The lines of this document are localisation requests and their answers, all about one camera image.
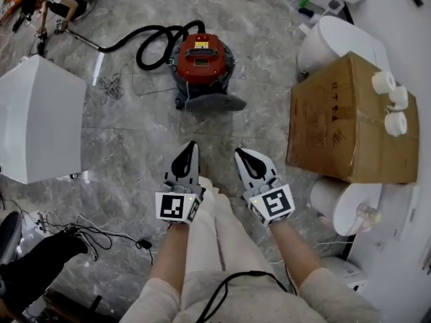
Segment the white toilet with open lid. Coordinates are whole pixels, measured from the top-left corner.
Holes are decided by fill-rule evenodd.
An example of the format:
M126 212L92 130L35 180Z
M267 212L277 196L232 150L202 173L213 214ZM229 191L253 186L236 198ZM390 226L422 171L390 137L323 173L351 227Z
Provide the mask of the white toilet with open lid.
M321 221L341 236L374 230L402 240L412 226L419 193L417 184L359 184L324 177L312 187L310 204ZM362 225L356 215L360 203L378 209L380 223Z

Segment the red vacuum cleaner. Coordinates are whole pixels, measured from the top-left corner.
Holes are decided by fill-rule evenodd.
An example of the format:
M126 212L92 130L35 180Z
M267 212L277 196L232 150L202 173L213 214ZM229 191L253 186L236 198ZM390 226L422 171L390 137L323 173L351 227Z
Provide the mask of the red vacuum cleaner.
M194 34L173 48L169 67L178 88L175 106L183 110L200 95L227 94L235 58L216 35Z

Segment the large white cabinet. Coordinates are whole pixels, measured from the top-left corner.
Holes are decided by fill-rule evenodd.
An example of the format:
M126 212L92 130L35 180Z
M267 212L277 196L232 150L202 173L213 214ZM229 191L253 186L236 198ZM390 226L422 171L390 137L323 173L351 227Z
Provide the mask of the large white cabinet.
M79 173L86 90L39 55L0 77L0 174L29 184Z

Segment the white power strip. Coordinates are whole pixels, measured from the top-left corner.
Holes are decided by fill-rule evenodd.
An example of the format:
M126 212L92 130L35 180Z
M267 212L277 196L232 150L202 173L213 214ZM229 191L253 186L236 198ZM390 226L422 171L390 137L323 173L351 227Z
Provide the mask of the white power strip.
M34 215L35 215L36 225L38 225L42 231L47 231L49 229L47 225L47 220L46 220L47 214L43 211L37 211L34 213Z

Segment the large cardboard box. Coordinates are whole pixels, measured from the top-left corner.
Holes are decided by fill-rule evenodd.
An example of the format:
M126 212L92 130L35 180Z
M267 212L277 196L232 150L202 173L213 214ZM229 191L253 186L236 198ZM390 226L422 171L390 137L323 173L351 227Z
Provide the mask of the large cardboard box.
M351 183L417 180L416 98L408 95L406 132L388 134L385 117L391 101L372 86L378 72L350 52L292 88L287 165Z

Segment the grey chair seat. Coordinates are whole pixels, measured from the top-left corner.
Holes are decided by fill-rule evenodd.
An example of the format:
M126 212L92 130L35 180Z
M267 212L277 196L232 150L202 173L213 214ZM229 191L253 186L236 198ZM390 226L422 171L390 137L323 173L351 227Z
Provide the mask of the grey chair seat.
M0 264L9 264L17 256L22 237L22 216L13 211L0 223Z

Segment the metal vacuum wand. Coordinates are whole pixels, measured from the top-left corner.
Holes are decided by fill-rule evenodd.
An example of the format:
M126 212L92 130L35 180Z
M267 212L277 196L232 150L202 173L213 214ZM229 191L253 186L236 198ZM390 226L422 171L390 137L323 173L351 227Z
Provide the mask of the metal vacuum wand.
M84 38L83 36L80 36L79 34L75 33L74 31L69 30L69 29L66 29L65 31L66 31L66 33L69 33L74 38L82 41L83 43L87 44L88 46L95 48L96 50L99 49L99 46L97 44L93 43L92 41L88 40L87 38Z

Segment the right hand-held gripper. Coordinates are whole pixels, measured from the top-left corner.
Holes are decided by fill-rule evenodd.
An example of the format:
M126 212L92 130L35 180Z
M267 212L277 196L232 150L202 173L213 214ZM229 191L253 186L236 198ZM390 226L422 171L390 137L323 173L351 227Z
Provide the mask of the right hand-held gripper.
M294 211L293 196L288 184L277 176L271 158L258 151L236 148L234 161L246 191L243 198L249 211L265 227L287 219Z

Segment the clear plastic cup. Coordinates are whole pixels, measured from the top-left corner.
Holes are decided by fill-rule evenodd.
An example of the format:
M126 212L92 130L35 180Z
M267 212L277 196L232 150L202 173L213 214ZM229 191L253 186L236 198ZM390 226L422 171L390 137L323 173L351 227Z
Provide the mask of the clear plastic cup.
M380 223L382 214L381 212L365 203L360 203L356 209L356 215L362 220L362 225L376 225Z

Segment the person's left forearm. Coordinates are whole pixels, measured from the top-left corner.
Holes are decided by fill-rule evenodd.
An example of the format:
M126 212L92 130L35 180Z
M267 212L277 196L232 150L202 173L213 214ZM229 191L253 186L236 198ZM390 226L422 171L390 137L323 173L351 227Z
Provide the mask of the person's left forearm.
M185 278L189 226L172 224L166 232L156 261L152 266L150 279L160 279L181 294Z

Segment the person's beige clothing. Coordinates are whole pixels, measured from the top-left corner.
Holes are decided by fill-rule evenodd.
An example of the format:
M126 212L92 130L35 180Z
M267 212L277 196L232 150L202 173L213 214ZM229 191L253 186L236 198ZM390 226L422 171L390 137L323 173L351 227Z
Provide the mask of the person's beige clothing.
M149 277L120 323L382 323L376 308L324 266L300 287L288 273L290 293L228 197L211 180L202 184L203 202L188 225L181 294Z

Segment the person's right forearm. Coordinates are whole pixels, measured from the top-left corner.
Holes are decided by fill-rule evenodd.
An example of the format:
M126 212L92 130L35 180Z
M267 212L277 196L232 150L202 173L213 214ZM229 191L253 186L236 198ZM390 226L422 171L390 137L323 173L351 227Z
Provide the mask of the person's right forearm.
M289 223L284 220L269 227L291 280L297 287L315 270L322 268L320 258Z

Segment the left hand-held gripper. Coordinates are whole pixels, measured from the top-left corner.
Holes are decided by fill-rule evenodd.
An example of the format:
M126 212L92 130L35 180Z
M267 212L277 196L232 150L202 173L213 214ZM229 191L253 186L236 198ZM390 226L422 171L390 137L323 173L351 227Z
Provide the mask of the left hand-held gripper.
M164 179L155 193L156 218L167 223L190 225L206 189L198 185L199 146L195 141L181 145L164 165ZM169 181L187 181L188 186Z

